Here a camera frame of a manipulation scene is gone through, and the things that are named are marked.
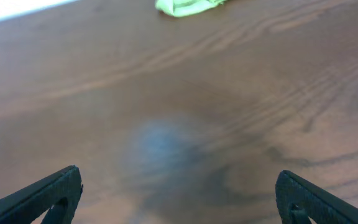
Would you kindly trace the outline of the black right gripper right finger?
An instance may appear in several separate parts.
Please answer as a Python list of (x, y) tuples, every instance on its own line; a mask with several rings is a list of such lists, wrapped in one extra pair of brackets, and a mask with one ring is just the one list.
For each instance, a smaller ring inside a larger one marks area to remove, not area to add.
[(358, 224), (358, 208), (289, 170), (278, 175), (275, 199), (283, 224)]

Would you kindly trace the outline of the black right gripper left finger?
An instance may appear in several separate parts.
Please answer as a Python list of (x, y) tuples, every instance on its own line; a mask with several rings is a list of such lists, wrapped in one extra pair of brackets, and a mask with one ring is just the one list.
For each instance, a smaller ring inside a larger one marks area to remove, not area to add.
[(71, 223), (83, 192), (80, 170), (68, 166), (0, 199), (0, 224)]

